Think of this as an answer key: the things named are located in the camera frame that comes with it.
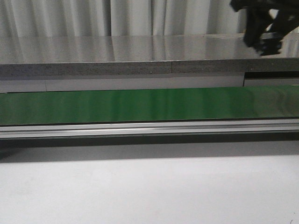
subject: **curtain fold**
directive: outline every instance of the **curtain fold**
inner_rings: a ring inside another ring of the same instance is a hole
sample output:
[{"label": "curtain fold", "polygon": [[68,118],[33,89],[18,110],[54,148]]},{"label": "curtain fold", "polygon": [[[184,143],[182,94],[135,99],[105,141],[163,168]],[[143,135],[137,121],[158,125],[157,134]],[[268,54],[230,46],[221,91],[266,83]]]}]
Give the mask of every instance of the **curtain fold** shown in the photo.
[{"label": "curtain fold", "polygon": [[0,37],[242,32],[230,0],[0,0]]}]

